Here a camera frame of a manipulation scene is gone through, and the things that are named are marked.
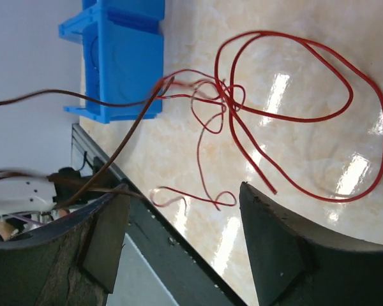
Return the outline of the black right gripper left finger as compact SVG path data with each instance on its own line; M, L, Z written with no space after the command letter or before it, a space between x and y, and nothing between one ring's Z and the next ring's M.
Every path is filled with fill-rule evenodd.
M128 224L127 186L0 241L0 305L105 305Z

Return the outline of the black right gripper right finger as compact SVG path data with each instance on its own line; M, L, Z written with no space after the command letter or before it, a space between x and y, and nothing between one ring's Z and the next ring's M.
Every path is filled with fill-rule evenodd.
M247 182L239 204L260 305L383 305L383 245L321 226Z

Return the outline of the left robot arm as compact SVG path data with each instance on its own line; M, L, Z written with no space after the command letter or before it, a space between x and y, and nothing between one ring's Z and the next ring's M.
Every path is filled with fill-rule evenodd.
M45 212L54 206L53 183L28 179L0 181L0 215L16 212Z

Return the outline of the blue plastic compartment bin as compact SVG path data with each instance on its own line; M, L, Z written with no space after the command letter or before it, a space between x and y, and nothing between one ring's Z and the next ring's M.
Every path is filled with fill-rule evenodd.
M65 111L104 124L135 120L163 76L164 18L161 0L83 1L58 31L82 45L88 100Z

